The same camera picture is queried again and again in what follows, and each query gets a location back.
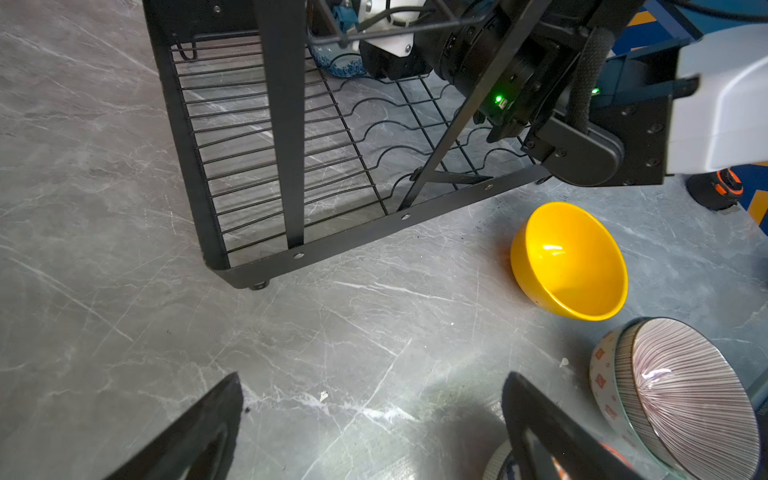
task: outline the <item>gray marble floor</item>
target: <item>gray marble floor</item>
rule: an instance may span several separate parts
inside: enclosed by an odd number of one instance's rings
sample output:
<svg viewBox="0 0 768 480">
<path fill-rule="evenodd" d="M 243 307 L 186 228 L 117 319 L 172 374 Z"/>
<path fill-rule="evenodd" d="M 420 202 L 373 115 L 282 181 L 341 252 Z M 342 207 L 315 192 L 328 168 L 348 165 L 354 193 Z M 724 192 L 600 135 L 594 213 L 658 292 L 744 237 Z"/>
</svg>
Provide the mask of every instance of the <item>gray marble floor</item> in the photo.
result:
<svg viewBox="0 0 768 480">
<path fill-rule="evenodd" d="M 745 384 L 768 366 L 768 241 L 679 178 L 523 187 L 233 290 L 200 257 L 141 3 L 0 8 L 0 478 L 102 478 L 232 371 L 250 411 L 230 478 L 478 478 L 512 369 L 659 478 L 591 400 L 597 339 L 672 316 Z M 555 317 L 515 285 L 512 235 L 551 200 L 615 235 L 617 317 Z"/>
</svg>

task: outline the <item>yellow bowl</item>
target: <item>yellow bowl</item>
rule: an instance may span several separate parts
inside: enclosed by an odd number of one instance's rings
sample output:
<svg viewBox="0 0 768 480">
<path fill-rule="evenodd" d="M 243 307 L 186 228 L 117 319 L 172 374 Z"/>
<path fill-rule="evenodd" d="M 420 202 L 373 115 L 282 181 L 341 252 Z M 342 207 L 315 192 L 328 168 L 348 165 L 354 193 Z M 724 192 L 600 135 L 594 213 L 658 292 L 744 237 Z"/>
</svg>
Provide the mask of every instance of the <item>yellow bowl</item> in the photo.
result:
<svg viewBox="0 0 768 480">
<path fill-rule="evenodd" d="M 537 208 L 515 234 L 510 259 L 525 295 L 552 313 L 597 322 L 627 301 L 627 265 L 616 241 L 575 205 Z"/>
</svg>

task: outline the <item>blue and white bowl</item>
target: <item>blue and white bowl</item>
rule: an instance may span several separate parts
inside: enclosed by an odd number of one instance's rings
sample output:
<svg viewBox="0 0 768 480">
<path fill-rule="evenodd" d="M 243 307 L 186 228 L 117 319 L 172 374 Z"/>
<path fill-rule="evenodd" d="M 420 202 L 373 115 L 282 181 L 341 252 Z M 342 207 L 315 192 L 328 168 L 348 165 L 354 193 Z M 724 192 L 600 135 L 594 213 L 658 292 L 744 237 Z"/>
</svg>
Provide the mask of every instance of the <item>blue and white bowl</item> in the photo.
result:
<svg viewBox="0 0 768 480">
<path fill-rule="evenodd" d="M 351 78 L 366 74 L 360 54 L 352 46 L 341 48 L 336 43 L 310 45 L 310 54 L 315 64 L 334 77 Z"/>
</svg>

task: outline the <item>blue panel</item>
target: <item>blue panel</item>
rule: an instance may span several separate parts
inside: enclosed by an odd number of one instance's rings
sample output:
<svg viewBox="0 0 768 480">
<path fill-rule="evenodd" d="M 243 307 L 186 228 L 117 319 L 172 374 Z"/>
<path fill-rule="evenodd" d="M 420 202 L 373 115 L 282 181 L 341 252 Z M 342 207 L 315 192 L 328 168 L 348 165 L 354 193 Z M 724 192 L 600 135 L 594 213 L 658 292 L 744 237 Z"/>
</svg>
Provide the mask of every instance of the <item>blue panel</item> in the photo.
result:
<svg viewBox="0 0 768 480">
<path fill-rule="evenodd" d="M 716 8 L 717 10 L 722 10 L 724 12 L 768 15 L 768 2 L 765 0 L 739 0 L 738 2 L 733 2 L 732 0 L 694 0 L 694 3 L 704 7 Z M 723 20 L 722 18 L 712 18 L 699 13 L 689 12 L 685 8 L 681 8 L 680 11 L 705 34 L 713 31 L 725 30 L 726 28 L 737 27 L 739 25 L 745 25 L 742 22 Z"/>
<path fill-rule="evenodd" d="M 616 55 L 623 55 L 631 51 L 632 48 L 647 47 L 670 38 L 672 38 L 672 35 L 659 22 L 635 25 L 624 30 L 624 34 L 619 37 L 616 45 L 614 45 L 614 53 Z"/>
<path fill-rule="evenodd" d="M 741 184 L 744 186 L 744 193 L 739 203 L 744 210 L 747 210 L 752 202 L 752 197 L 755 196 L 755 190 L 768 191 L 768 167 L 763 167 L 762 165 L 740 165 L 730 169 L 736 172 L 736 175 L 741 180 Z M 768 220 L 766 218 L 763 218 L 760 228 L 768 234 Z"/>
<path fill-rule="evenodd" d="M 665 30 L 670 32 L 670 35 L 672 35 L 673 38 L 693 39 L 693 36 L 689 31 L 686 30 L 684 26 L 680 25 L 675 17 L 673 17 L 672 14 L 656 0 L 646 0 L 645 8 L 643 8 L 643 10 L 648 10 L 650 14 L 656 18 L 657 22 L 659 22 Z"/>
</svg>

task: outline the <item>white robot part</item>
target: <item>white robot part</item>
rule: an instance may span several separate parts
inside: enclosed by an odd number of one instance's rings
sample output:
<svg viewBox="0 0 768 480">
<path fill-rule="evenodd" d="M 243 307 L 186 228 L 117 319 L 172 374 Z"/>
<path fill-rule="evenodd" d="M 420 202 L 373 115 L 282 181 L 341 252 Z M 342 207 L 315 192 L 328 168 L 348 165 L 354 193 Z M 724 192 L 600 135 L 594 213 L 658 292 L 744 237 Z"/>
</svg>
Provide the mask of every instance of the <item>white robot part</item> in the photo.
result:
<svg viewBox="0 0 768 480">
<path fill-rule="evenodd" d="M 415 7 L 420 8 L 424 6 L 426 0 L 389 0 L 389 7 Z M 360 10 L 357 12 L 358 22 L 364 22 L 366 19 L 386 10 L 387 0 L 361 0 Z M 393 21 L 410 23 L 415 21 L 421 12 L 398 12 L 391 15 Z M 372 33 L 375 31 L 389 31 L 399 26 L 393 25 L 387 18 L 380 20 L 373 24 L 371 27 L 365 30 L 366 33 Z M 386 50 L 389 53 L 398 57 L 407 57 L 411 53 L 413 48 L 413 33 L 394 35 L 387 38 L 373 38 L 371 40 L 365 40 L 371 45 Z"/>
<path fill-rule="evenodd" d="M 680 50 L 677 78 L 699 88 L 672 104 L 667 173 L 768 160 L 768 24 L 705 35 Z"/>
</svg>

